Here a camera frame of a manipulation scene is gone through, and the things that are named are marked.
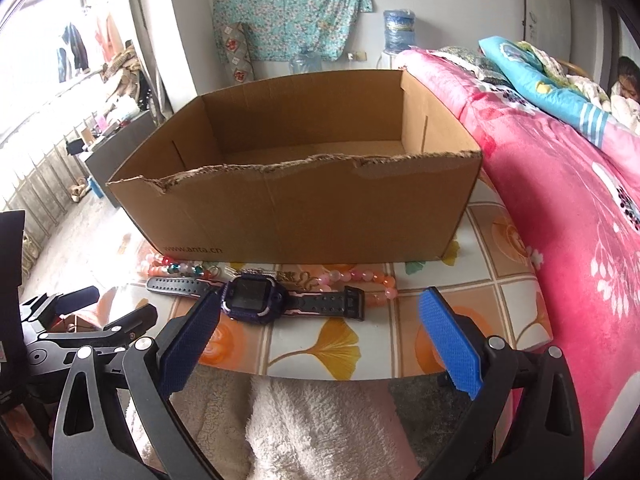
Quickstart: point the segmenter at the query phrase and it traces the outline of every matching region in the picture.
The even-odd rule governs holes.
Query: black hair
[[[627,56],[620,56],[618,59],[618,77],[621,75],[629,78],[630,83],[640,95],[640,68]]]

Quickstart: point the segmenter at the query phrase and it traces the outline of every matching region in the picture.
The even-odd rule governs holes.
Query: person
[[[620,95],[640,102],[640,68],[627,56],[618,59]]]

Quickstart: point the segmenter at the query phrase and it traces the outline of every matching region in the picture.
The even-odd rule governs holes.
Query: watch screen
[[[261,312],[266,307],[271,283],[267,280],[237,280],[231,301],[233,308],[245,308]]]

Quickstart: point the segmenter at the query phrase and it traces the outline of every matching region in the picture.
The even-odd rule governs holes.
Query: turquoise floral fabric
[[[303,45],[336,60],[358,13],[372,11],[372,0],[214,0],[214,25],[243,23],[253,60],[287,61]],[[225,60],[220,37],[218,48]]]

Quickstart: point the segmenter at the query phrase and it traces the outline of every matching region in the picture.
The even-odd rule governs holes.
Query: watch strap
[[[200,298],[212,288],[222,288],[223,285],[224,283],[221,282],[208,282],[198,278],[149,278],[146,281],[146,290],[187,298]]]
[[[342,292],[289,292],[283,316],[346,317],[364,320],[364,291],[345,286]]]

